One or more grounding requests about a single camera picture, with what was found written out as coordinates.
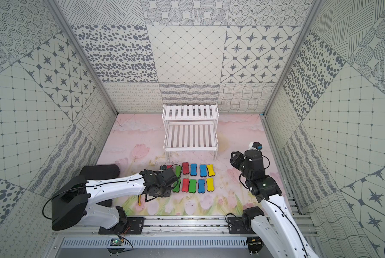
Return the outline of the green eraser shelf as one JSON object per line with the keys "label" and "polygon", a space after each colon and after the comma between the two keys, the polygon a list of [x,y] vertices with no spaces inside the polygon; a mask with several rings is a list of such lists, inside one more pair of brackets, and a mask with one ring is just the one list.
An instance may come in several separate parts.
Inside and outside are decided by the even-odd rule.
{"label": "green eraser shelf", "polygon": [[172,187],[172,192],[180,192],[181,180],[178,179],[175,185]]}
{"label": "green eraser shelf", "polygon": [[182,166],[181,165],[175,166],[175,174],[176,174],[177,178],[181,177],[181,174],[182,174]]}
{"label": "green eraser shelf", "polygon": [[196,191],[197,191],[197,180],[195,180],[195,179],[190,179],[190,180],[189,180],[189,189],[188,189],[188,192],[194,194],[194,193],[196,193]]}

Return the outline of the green eraser top shelf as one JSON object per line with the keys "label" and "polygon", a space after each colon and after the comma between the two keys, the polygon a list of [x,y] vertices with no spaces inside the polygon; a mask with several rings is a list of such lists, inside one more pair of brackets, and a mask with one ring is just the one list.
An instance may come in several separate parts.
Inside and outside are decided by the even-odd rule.
{"label": "green eraser top shelf", "polygon": [[175,166],[175,174],[176,174],[177,178],[181,177],[181,174],[182,174],[182,166],[181,165]]}

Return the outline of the blue eraser top shelf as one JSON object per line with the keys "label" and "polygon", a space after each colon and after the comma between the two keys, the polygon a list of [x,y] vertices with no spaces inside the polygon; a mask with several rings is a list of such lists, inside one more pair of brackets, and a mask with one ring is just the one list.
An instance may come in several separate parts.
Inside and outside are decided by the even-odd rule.
{"label": "blue eraser top shelf", "polygon": [[191,176],[197,176],[197,164],[196,163],[192,163],[190,165],[190,175]]}
{"label": "blue eraser top shelf", "polygon": [[207,177],[208,175],[208,171],[207,171],[207,165],[205,164],[201,164],[199,166],[199,169],[200,169],[200,177]]}

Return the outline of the blue eraser shelf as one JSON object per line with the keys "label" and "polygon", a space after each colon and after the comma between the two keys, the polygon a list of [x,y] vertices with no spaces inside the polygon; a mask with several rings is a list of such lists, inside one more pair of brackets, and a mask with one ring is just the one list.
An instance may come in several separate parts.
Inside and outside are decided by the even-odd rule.
{"label": "blue eraser shelf", "polygon": [[208,171],[207,171],[207,165],[205,164],[201,164],[199,166],[199,169],[200,169],[200,177],[207,177],[208,175]]}
{"label": "blue eraser shelf", "polygon": [[203,194],[205,193],[205,179],[199,179],[198,180],[198,193]]}
{"label": "blue eraser shelf", "polygon": [[192,163],[190,165],[190,175],[191,176],[197,176],[197,164],[196,163]]}

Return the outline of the yellow eraser top shelf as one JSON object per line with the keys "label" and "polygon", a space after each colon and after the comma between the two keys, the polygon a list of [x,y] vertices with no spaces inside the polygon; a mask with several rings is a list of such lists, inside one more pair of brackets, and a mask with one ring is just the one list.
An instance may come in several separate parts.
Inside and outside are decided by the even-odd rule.
{"label": "yellow eraser top shelf", "polygon": [[215,170],[212,164],[207,165],[207,176],[208,177],[213,177],[215,176]]}

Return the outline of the yellow eraser shelf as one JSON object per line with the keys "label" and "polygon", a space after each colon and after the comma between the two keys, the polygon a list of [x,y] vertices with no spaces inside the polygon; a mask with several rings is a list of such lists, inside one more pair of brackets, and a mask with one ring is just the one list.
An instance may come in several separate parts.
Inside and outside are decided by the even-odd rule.
{"label": "yellow eraser shelf", "polygon": [[208,177],[213,177],[215,176],[215,170],[212,164],[207,165],[207,176]]}
{"label": "yellow eraser shelf", "polygon": [[215,185],[214,185],[214,179],[213,178],[207,178],[206,179],[206,185],[207,185],[207,191],[208,192],[213,192],[215,190]]}

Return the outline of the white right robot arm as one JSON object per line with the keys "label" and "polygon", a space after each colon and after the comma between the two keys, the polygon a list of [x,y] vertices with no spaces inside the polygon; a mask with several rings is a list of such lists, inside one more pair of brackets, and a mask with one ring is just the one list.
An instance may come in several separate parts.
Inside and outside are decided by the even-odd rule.
{"label": "white right robot arm", "polygon": [[232,152],[230,164],[241,172],[249,192],[261,204],[243,211],[244,228],[257,234],[274,258],[317,258],[293,219],[275,179],[266,174],[261,148]]}

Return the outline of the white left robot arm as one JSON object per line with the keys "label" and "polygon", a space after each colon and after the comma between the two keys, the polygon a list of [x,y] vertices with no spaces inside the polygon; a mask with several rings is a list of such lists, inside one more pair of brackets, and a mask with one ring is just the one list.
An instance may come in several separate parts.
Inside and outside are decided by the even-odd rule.
{"label": "white left robot arm", "polygon": [[106,234],[120,235],[128,230],[128,216],[121,206],[105,207],[101,202],[122,196],[170,196],[179,177],[171,169],[143,170],[108,180],[87,180],[76,176],[50,199],[52,229],[62,231],[75,225],[98,226]]}

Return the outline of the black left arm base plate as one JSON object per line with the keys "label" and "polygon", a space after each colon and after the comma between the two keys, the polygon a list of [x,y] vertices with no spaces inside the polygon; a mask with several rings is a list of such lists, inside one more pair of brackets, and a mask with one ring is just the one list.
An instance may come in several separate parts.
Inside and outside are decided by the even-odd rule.
{"label": "black left arm base plate", "polygon": [[145,217],[128,217],[126,222],[119,222],[111,229],[100,227],[99,235],[141,235],[144,227]]}

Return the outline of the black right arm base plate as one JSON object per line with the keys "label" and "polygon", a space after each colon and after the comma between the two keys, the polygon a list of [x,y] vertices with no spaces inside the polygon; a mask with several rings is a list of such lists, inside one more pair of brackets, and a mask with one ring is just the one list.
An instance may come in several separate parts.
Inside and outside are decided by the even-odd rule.
{"label": "black right arm base plate", "polygon": [[229,234],[252,234],[255,235],[255,232],[250,228],[250,226],[245,226],[242,217],[237,216],[227,216],[225,220],[228,225]]}

